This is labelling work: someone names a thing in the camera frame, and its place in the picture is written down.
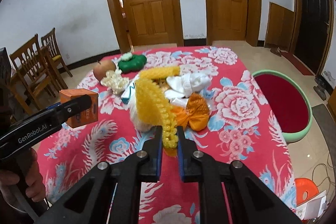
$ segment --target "yellow beaded trim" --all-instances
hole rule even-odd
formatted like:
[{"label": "yellow beaded trim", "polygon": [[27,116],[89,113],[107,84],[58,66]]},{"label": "yellow beaded trim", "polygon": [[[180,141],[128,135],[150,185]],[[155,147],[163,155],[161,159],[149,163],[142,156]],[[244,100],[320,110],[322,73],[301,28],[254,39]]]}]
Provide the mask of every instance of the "yellow beaded trim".
[{"label": "yellow beaded trim", "polygon": [[147,124],[162,126],[162,143],[165,148],[176,148],[176,115],[160,87],[149,79],[135,82],[135,98],[138,118]]},{"label": "yellow beaded trim", "polygon": [[142,70],[139,74],[140,78],[147,79],[166,79],[168,76],[176,76],[180,74],[179,66],[151,68]]}]

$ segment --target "brown round fruit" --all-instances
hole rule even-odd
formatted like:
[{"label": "brown round fruit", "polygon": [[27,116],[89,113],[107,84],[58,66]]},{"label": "brown round fruit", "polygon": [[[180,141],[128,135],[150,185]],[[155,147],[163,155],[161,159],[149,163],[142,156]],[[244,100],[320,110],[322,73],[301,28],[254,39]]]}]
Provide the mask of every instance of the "brown round fruit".
[{"label": "brown round fruit", "polygon": [[106,72],[108,70],[116,70],[116,68],[115,63],[112,60],[102,60],[93,68],[93,75],[100,82],[101,79],[106,77]]}]

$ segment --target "orange box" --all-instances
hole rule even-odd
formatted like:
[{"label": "orange box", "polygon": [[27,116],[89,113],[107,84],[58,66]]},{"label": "orange box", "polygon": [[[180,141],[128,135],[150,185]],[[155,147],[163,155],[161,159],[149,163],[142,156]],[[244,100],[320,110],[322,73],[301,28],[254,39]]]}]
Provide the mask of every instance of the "orange box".
[{"label": "orange box", "polygon": [[59,92],[62,104],[86,94],[91,97],[91,107],[75,116],[70,117],[66,121],[66,124],[72,128],[98,121],[98,93],[87,89],[60,90]]}]

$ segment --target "black door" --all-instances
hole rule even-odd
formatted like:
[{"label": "black door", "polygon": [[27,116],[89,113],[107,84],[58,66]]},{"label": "black door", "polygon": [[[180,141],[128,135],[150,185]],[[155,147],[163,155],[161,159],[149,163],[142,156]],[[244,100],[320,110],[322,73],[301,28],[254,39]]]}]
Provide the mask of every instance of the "black door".
[{"label": "black door", "polygon": [[329,0],[302,0],[302,17],[295,56],[317,73],[327,42]]}]

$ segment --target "human hand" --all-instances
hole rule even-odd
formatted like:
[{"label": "human hand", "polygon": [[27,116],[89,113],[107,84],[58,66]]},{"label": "human hand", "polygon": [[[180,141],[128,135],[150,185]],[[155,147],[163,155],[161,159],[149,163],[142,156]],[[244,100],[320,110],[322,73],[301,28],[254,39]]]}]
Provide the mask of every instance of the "human hand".
[{"label": "human hand", "polygon": [[[31,148],[33,155],[33,163],[26,175],[26,196],[31,198],[34,202],[39,202],[45,198],[45,186],[42,182],[43,178],[40,174],[39,164],[37,162],[37,153]],[[19,182],[19,176],[7,170],[0,170],[0,190],[4,199],[8,204],[17,207],[17,200],[9,191],[8,186],[15,185]]]}]

